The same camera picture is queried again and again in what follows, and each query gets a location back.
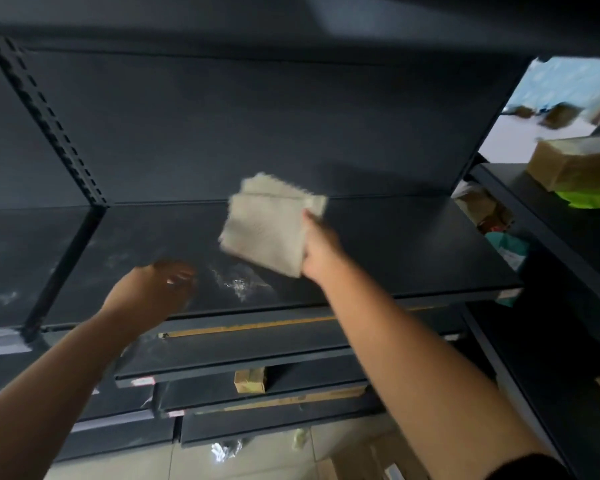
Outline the person's right hand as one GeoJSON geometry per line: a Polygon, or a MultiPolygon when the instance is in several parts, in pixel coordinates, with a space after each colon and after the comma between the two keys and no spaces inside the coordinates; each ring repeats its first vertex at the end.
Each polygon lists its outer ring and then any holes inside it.
{"type": "Polygon", "coordinates": [[[347,256],[335,231],[309,209],[303,210],[304,259],[302,273],[322,286],[347,256]]]}

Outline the person's left hand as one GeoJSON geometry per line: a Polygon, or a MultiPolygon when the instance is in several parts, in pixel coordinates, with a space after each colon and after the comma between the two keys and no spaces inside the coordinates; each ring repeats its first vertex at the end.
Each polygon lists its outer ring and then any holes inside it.
{"type": "Polygon", "coordinates": [[[97,316],[138,337],[182,312],[169,307],[167,262],[134,267],[113,286],[97,316]]]}

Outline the grey cleaning cloth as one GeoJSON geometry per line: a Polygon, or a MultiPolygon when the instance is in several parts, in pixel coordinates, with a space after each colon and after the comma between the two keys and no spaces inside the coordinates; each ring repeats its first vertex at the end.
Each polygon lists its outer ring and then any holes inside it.
{"type": "Polygon", "coordinates": [[[227,254],[291,278],[304,259],[303,211],[322,217],[329,197],[313,194],[263,172],[241,182],[230,197],[219,236],[227,254]]]}

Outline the person's left forearm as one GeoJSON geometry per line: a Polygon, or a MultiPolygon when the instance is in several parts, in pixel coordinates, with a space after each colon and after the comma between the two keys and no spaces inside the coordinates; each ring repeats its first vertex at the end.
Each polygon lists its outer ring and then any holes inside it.
{"type": "Polygon", "coordinates": [[[43,480],[108,365],[141,334],[102,309],[0,392],[0,480],[43,480]]]}

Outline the person's right forearm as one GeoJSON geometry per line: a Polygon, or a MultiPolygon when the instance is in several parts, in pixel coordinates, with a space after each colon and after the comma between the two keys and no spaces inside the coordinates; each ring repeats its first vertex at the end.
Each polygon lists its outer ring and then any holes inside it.
{"type": "Polygon", "coordinates": [[[366,375],[433,480],[486,480],[546,448],[497,387],[367,273],[339,254],[308,258],[366,375]]]}

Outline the small cardboard box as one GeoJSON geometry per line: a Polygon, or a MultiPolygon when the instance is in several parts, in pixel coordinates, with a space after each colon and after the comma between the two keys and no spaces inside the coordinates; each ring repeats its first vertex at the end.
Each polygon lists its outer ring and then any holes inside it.
{"type": "Polygon", "coordinates": [[[233,384],[238,394],[266,393],[266,367],[235,371],[233,384]]]}

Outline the crumpled clear plastic wrap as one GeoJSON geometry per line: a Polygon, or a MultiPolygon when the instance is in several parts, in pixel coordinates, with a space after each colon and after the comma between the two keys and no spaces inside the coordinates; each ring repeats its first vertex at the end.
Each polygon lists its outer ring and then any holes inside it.
{"type": "Polygon", "coordinates": [[[211,444],[210,450],[215,464],[222,464],[235,458],[244,446],[243,439],[227,440],[211,444]]]}

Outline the teal and white packet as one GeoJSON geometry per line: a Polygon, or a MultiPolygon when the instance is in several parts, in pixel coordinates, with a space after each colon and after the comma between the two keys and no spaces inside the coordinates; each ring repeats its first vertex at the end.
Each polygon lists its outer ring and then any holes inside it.
{"type": "Polygon", "coordinates": [[[503,232],[488,232],[484,236],[513,271],[521,270],[529,254],[527,241],[503,232]]]}

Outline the flat cardboard box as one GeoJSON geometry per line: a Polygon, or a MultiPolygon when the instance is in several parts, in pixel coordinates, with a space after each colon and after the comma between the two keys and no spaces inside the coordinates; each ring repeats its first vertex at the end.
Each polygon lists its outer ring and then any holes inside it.
{"type": "Polygon", "coordinates": [[[318,480],[431,480],[400,433],[352,444],[317,464],[318,480]]]}

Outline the dark metal side shelving unit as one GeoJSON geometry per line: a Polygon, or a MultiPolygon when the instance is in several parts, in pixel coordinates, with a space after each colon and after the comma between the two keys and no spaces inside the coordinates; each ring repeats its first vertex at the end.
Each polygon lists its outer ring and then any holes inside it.
{"type": "Polygon", "coordinates": [[[464,317],[499,385],[578,480],[600,480],[600,209],[575,209],[524,164],[471,171],[530,244],[524,290],[512,307],[465,306],[464,317]]]}

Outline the brown cardboard box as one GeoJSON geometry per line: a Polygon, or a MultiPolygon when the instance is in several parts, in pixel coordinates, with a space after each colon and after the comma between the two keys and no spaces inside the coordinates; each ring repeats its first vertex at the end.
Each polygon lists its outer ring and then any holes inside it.
{"type": "Polygon", "coordinates": [[[545,190],[600,190],[600,136],[542,140],[525,168],[545,190]]]}

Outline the green plastic bag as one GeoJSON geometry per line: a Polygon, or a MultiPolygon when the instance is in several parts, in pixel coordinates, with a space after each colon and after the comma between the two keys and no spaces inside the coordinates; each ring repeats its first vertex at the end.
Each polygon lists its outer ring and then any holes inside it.
{"type": "Polygon", "coordinates": [[[555,192],[572,209],[600,209],[600,189],[590,191],[555,192]]]}

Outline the black sleeve cuff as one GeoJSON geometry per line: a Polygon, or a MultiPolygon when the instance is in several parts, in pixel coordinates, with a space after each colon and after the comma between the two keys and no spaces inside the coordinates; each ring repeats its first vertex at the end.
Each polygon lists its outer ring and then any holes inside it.
{"type": "Polygon", "coordinates": [[[529,454],[501,465],[485,480],[576,480],[576,478],[553,457],[529,454]]]}

